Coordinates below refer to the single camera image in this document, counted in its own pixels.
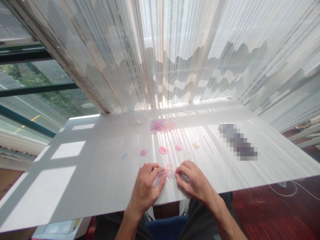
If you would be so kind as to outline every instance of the dark pants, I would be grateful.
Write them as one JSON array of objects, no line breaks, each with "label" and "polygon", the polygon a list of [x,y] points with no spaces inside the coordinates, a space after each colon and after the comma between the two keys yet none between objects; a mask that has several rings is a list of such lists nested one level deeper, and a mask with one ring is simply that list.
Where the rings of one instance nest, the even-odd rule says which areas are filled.
[{"label": "dark pants", "polygon": [[[224,200],[229,212],[238,223],[237,215],[232,206],[232,193],[219,194]],[[95,239],[115,239],[123,218],[123,212],[110,213],[96,217]],[[139,222],[136,239],[153,239],[151,233],[144,225],[146,218]],[[178,239],[220,239],[218,226],[211,212],[202,203],[190,199],[188,220],[182,228]]]}]

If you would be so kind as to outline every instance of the sheer curtain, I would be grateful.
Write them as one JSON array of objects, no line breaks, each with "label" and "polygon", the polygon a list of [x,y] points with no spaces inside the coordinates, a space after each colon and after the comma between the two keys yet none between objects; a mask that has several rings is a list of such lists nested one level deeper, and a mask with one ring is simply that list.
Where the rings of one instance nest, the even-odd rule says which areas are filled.
[{"label": "sheer curtain", "polygon": [[231,96],[278,131],[320,114],[318,1],[19,4],[105,111]]}]

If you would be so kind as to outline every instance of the window frame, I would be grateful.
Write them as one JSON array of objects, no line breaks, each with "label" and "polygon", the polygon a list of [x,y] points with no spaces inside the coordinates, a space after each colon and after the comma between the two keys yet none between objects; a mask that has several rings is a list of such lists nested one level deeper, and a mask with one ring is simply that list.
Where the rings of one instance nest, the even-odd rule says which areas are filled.
[{"label": "window frame", "polygon": [[[13,63],[26,63],[35,61],[54,60],[50,53],[42,45],[9,47],[0,49],[0,65]],[[11,97],[35,93],[55,92],[70,89],[78,89],[75,83],[59,83],[49,84],[45,86],[36,87],[21,87],[13,89],[0,90],[0,97]],[[56,133],[41,125],[21,116],[20,114],[11,111],[10,109],[0,104],[0,114],[8,119],[17,122],[21,125],[29,127],[30,129],[41,133],[45,136],[53,138]]]}]

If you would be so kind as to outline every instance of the red wooden floor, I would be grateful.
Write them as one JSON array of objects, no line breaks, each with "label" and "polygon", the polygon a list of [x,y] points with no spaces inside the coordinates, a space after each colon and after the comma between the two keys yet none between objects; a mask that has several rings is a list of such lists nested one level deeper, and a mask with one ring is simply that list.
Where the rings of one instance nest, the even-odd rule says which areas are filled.
[{"label": "red wooden floor", "polygon": [[[298,183],[320,199],[320,176]],[[282,195],[295,191],[292,182],[287,182],[287,189],[276,184],[272,188]],[[297,188],[292,197],[277,195],[269,186],[234,192],[233,206],[246,236],[273,240],[320,239],[320,201]]]}]

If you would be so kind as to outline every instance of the white shoe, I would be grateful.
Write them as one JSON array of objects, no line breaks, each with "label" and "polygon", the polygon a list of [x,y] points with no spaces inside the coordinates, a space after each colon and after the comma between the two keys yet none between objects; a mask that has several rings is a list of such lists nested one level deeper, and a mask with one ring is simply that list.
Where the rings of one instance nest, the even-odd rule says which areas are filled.
[{"label": "white shoe", "polygon": [[149,222],[154,221],[154,214],[153,214],[153,207],[151,206],[146,212],[145,214],[148,217]]},{"label": "white shoe", "polygon": [[190,199],[181,200],[179,203],[179,216],[186,216],[189,209]]}]

